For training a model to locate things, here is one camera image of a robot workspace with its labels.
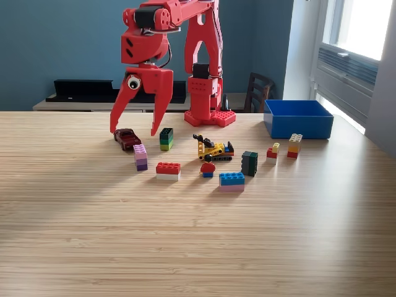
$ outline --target wooden chair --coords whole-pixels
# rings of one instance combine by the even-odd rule
[[[252,104],[254,107],[253,113],[264,112],[264,101],[270,98],[271,89],[275,84],[272,80],[262,76],[258,73],[250,73],[249,87],[247,88],[246,101],[244,112],[252,113]]]

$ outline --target red toy car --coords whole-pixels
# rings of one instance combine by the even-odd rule
[[[134,150],[134,145],[142,142],[132,129],[118,129],[114,132],[114,140],[118,142],[123,150]]]

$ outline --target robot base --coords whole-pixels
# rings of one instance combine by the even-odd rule
[[[192,116],[191,110],[185,112],[184,120],[194,127],[198,126],[216,126],[226,127],[236,121],[236,113],[233,111],[214,111],[208,121],[196,119]]]

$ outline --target blue wall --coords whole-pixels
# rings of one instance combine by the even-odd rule
[[[293,2],[257,0],[252,70],[275,82],[277,98],[283,98]]]
[[[141,2],[0,1],[0,110],[32,110],[54,93],[55,79],[113,79],[118,88],[125,69],[120,62],[120,36],[126,30],[122,12]],[[283,89],[291,22],[286,2],[293,6],[292,0],[220,1],[226,92],[245,92],[252,71],[274,77]],[[181,33],[169,35],[169,68],[176,80],[187,78],[186,32],[184,24]],[[267,39],[273,40],[272,46]]]

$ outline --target toy bulldozer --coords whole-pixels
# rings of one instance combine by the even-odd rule
[[[228,145],[221,143],[214,143],[208,138],[203,138],[201,134],[193,135],[194,139],[198,140],[198,157],[203,160],[206,155],[212,155],[213,161],[231,161],[234,155],[234,148],[231,142]]]

